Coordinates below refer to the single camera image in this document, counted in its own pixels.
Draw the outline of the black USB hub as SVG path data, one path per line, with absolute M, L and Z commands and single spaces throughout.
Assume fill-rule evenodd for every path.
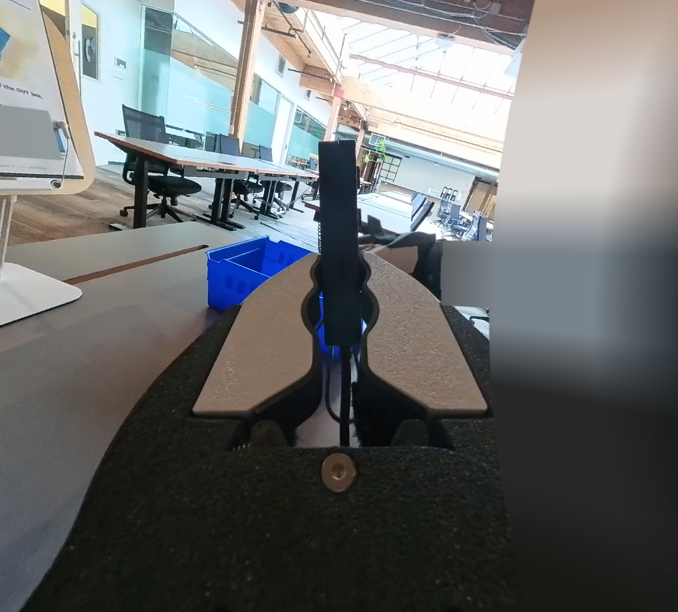
M 320 274 L 324 339 L 350 349 L 362 332 L 355 142 L 319 144 Z

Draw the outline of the instruction poster board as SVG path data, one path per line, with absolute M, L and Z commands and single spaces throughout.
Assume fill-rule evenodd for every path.
M 83 178 L 38 0 L 1 0 L 1 195 L 50 194 Z

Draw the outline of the wooden support post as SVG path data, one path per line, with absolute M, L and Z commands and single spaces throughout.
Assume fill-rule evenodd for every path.
M 245 0 L 238 68 L 231 100 L 228 135 L 242 146 L 253 84 L 256 51 L 264 22 L 267 0 Z

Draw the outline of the blue plastic bin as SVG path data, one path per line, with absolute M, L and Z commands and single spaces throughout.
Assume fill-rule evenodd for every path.
M 240 241 L 207 252 L 208 305 L 227 310 L 241 305 L 260 285 L 311 252 L 286 241 L 272 241 L 268 236 Z M 296 311 L 276 310 L 264 302 L 255 311 L 234 343 L 235 350 L 255 361 L 272 361 L 292 355 L 297 339 L 284 338 L 291 328 Z

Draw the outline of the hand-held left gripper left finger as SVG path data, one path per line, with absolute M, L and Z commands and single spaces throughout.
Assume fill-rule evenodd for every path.
M 202 418 L 274 421 L 293 435 L 322 390 L 317 306 L 319 256 L 305 255 L 262 283 L 239 307 L 192 412 Z

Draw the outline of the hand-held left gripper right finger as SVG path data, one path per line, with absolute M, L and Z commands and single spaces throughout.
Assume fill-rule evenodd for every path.
M 366 295 L 354 423 L 362 445 L 390 445 L 403 421 L 489 413 L 438 299 L 407 272 L 362 252 Z

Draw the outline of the office desk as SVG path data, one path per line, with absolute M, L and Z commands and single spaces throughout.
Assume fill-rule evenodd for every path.
M 147 225 L 148 163 L 150 161 L 165 162 L 171 167 L 180 167 L 188 170 L 190 176 L 215 175 L 216 180 L 222 183 L 217 186 L 216 197 L 212 202 L 212 211 L 209 217 L 199 216 L 198 219 L 229 231 L 244 228 L 243 225 L 231 221 L 228 217 L 234 180 L 247 179 L 250 173 L 271 184 L 292 179 L 295 179 L 297 183 L 312 182 L 317 178 L 310 172 L 263 160 L 183 148 L 178 145 L 122 137 L 99 131 L 94 134 L 123 150 L 127 158 L 136 161 L 133 169 L 134 229 L 143 228 Z
M 418 209 L 413 210 L 415 205 L 410 201 L 400 201 L 381 193 L 359 194 L 359 230 L 367 234 L 369 225 L 374 225 L 370 221 L 372 219 L 380 222 L 381 230 L 386 234 L 416 232 L 421 229 L 433 205 L 432 201 L 422 198 Z

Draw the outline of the black office chair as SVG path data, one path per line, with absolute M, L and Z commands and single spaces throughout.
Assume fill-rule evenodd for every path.
M 237 138 L 219 134 L 215 141 L 215 151 L 227 156 L 241 156 L 241 148 Z M 234 216 L 235 211 L 243 206 L 252 214 L 257 210 L 249 205 L 249 196 L 263 193 L 264 186 L 258 182 L 258 177 L 248 175 L 247 179 L 224 179 L 222 181 L 224 195 L 222 199 L 222 221 L 227 222 L 226 217 Z
M 144 113 L 126 105 L 122 105 L 122 114 L 126 137 L 149 142 L 170 143 L 163 116 Z M 170 166 L 165 162 L 149 160 L 147 163 L 148 191 L 160 198 L 158 204 L 147 204 L 147 217 L 158 215 L 164 219 L 170 216 L 174 221 L 182 223 L 181 217 L 175 210 L 178 206 L 178 198 L 199 193 L 201 186 L 190 179 L 171 176 L 169 170 Z

